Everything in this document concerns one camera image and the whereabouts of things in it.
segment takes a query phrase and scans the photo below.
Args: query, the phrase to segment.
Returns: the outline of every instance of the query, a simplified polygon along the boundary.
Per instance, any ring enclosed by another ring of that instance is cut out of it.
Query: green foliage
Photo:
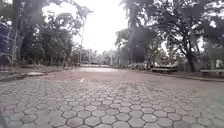
[[[130,33],[126,43],[132,46],[133,51],[139,50],[133,44],[144,48],[151,44],[158,49],[153,40],[162,38],[167,42],[169,56],[173,58],[173,54],[180,51],[188,59],[191,70],[195,71],[193,61],[197,60],[196,55],[200,55],[197,38],[205,36],[223,46],[223,19],[218,17],[218,13],[222,12],[224,3],[220,0],[123,0],[121,4],[129,20]],[[216,23],[215,28],[210,26],[210,21]],[[148,31],[159,36],[149,37],[153,34],[147,34]]]

